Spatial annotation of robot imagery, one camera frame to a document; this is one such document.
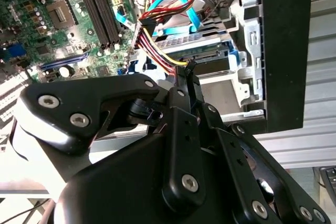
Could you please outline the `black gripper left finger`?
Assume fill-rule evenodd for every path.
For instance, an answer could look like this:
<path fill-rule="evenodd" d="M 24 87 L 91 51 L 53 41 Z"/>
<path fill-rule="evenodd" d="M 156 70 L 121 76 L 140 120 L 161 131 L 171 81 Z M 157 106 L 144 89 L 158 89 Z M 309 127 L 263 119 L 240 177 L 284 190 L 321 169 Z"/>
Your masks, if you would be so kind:
<path fill-rule="evenodd" d="M 164 201 L 172 210 L 196 210 L 205 202 L 206 189 L 187 67 L 175 81 L 169 90 L 139 73 L 36 83 L 20 94 L 16 120 L 26 134 L 55 151 L 52 162 L 67 183 L 93 165 L 88 152 L 95 140 L 139 124 L 149 126 L 139 140 L 164 141 Z"/>

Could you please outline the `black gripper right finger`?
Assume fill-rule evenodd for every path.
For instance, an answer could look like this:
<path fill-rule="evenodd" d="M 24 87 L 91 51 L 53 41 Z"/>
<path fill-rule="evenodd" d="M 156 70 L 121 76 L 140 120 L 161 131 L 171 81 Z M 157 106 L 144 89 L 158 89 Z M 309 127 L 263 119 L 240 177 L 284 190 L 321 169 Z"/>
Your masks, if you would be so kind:
<path fill-rule="evenodd" d="M 330 223 L 322 208 L 242 125 L 226 126 L 204 101 L 195 61 L 187 86 L 201 127 L 201 146 L 215 154 L 217 171 L 234 223 Z"/>

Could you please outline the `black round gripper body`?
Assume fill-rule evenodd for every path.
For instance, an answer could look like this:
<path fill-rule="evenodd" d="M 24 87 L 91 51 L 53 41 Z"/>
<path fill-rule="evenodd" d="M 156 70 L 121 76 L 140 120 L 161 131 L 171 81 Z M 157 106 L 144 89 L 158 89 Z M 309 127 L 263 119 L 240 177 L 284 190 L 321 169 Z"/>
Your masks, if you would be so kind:
<path fill-rule="evenodd" d="M 172 211 L 162 196 L 164 154 L 160 137 L 146 137 L 83 169 L 62 191 L 54 223 L 252 223 L 224 166 L 205 150 L 205 202 Z"/>

